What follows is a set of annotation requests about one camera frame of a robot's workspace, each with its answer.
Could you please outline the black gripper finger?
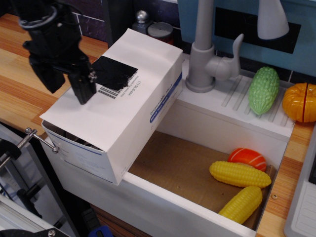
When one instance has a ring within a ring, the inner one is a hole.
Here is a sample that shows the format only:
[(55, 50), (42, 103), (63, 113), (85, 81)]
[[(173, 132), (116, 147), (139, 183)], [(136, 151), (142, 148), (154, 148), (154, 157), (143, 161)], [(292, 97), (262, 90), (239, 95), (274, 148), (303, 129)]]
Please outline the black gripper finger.
[(86, 104), (89, 99), (97, 92), (96, 89), (96, 73), (89, 72), (86, 76), (79, 73), (68, 75), (75, 96), (81, 105)]
[(64, 75), (54, 70), (50, 64), (31, 63), (31, 67), (40, 81), (51, 93), (55, 93), (65, 83)]

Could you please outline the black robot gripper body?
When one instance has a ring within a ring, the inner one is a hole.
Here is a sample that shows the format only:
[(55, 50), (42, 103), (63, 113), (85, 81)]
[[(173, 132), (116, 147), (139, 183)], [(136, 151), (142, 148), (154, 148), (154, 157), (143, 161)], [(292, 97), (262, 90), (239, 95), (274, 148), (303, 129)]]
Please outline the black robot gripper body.
[(63, 0), (16, 0), (14, 9), (31, 37), (23, 47), (35, 72), (89, 68), (88, 57), (79, 49), (81, 34), (72, 5)]

